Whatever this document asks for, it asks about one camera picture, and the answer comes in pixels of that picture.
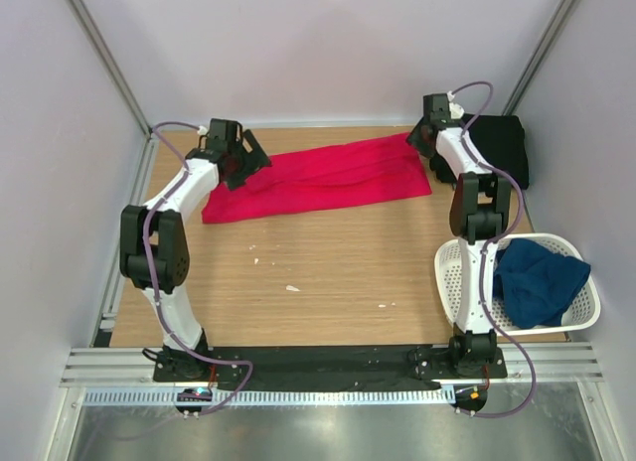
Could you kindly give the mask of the red t shirt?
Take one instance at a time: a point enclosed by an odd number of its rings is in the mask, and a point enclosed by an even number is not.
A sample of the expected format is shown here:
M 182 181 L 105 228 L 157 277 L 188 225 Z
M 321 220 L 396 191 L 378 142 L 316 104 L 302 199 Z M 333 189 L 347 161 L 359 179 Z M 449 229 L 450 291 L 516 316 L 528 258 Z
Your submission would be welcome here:
M 414 148 L 399 133 L 275 155 L 272 165 L 231 191 L 220 185 L 201 211 L 205 225 L 353 208 L 432 189 Z

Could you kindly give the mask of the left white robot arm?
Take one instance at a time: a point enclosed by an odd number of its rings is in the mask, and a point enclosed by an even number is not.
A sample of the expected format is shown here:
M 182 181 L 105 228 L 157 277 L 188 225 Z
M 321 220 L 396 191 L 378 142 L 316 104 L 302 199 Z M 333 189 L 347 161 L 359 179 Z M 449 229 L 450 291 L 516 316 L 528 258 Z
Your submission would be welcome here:
M 119 270 L 152 305 L 163 334 L 160 355 L 176 360 L 178 372 L 196 382 L 214 361 L 186 289 L 191 259 L 185 223 L 218 186 L 236 190 L 271 162 L 253 133 L 235 120 L 164 121 L 151 135 L 174 153 L 181 168 L 146 203 L 122 210 Z

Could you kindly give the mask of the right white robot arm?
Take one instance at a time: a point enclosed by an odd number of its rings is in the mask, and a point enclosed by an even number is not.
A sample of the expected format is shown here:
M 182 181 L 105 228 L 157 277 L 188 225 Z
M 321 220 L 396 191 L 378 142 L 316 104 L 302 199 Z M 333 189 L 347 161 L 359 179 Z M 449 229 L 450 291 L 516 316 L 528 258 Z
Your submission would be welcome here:
M 497 331 L 489 320 L 497 240 L 508 228 L 511 183 L 472 143 L 461 110 L 448 93 L 423 98 L 423 115 L 407 137 L 422 156 L 442 156 L 456 178 L 449 225 L 461 262 L 460 305 L 445 348 L 423 347 L 412 357 L 423 380 L 507 375 Z

